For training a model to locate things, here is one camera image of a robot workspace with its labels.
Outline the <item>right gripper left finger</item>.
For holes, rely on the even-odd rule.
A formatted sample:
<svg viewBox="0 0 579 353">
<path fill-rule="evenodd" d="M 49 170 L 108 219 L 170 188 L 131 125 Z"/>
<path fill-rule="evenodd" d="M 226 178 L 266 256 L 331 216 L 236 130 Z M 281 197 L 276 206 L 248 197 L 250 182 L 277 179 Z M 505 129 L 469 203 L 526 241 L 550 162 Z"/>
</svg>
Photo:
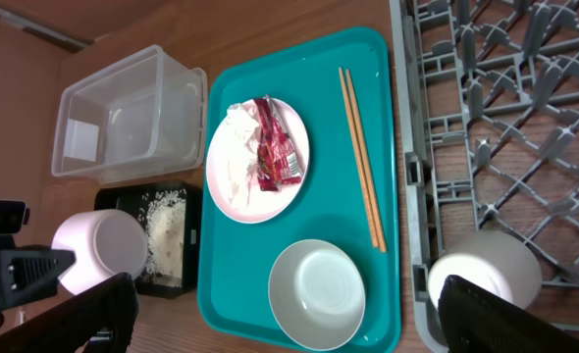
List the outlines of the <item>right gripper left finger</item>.
<svg viewBox="0 0 579 353">
<path fill-rule="evenodd" d="M 0 335 L 0 353 L 125 352 L 139 310 L 134 280 L 117 274 Z"/>
</svg>

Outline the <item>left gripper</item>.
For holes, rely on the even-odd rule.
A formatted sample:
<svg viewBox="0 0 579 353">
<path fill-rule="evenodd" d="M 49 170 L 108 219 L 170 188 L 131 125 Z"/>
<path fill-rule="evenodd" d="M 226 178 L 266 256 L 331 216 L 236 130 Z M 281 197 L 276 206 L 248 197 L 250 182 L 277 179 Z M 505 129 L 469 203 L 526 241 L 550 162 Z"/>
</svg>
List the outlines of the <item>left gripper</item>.
<svg viewBox="0 0 579 353">
<path fill-rule="evenodd" d="M 76 261 L 71 250 L 14 248 L 12 235 L 0 235 L 0 312 L 54 296 Z"/>
</svg>

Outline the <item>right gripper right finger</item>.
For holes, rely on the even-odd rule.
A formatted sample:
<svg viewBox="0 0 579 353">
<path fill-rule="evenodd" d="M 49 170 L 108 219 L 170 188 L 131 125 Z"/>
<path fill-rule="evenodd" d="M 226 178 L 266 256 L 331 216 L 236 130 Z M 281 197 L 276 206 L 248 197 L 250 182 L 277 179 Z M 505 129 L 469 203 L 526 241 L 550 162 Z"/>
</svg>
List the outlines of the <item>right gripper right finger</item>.
<svg viewBox="0 0 579 353">
<path fill-rule="evenodd" d="M 450 352 L 579 353 L 579 339 L 495 294 L 451 275 L 438 312 Z"/>
</svg>

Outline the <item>white paper cup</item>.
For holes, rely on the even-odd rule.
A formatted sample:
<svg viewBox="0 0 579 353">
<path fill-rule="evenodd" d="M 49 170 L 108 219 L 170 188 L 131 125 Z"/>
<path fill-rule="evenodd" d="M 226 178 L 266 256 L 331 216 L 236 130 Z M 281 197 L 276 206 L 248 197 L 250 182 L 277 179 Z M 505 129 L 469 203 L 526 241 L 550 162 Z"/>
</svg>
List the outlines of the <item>white paper cup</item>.
<svg viewBox="0 0 579 353">
<path fill-rule="evenodd" d="M 446 279 L 462 277 L 495 296 L 525 309 L 539 295 L 542 270 L 521 241 L 498 230 L 479 230 L 449 249 L 430 269 L 428 292 L 434 306 Z"/>
</svg>

